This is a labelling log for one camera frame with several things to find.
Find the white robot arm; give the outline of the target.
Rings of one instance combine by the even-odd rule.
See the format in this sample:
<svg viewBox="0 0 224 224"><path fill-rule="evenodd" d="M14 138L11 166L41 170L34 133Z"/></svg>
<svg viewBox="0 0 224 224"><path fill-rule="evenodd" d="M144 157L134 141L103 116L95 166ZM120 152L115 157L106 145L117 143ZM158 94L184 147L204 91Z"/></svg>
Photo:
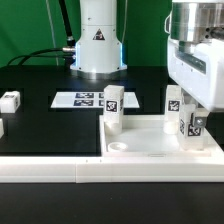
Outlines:
<svg viewBox="0 0 224 224"><path fill-rule="evenodd" d="M80 0L81 37L71 69L89 78L125 70L116 0ZM172 0L165 20L169 76L208 112L224 112L224 0Z"/></svg>

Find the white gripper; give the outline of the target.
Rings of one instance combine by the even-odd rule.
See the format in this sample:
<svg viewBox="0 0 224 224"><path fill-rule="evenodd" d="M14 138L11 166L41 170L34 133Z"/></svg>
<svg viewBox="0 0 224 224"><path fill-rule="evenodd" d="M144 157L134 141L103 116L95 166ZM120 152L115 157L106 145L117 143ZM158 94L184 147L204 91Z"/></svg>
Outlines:
<svg viewBox="0 0 224 224"><path fill-rule="evenodd" d="M204 128L209 111L224 111L224 9L173 9L164 30L168 74L186 92L184 105L204 107L192 121Z"/></svg>

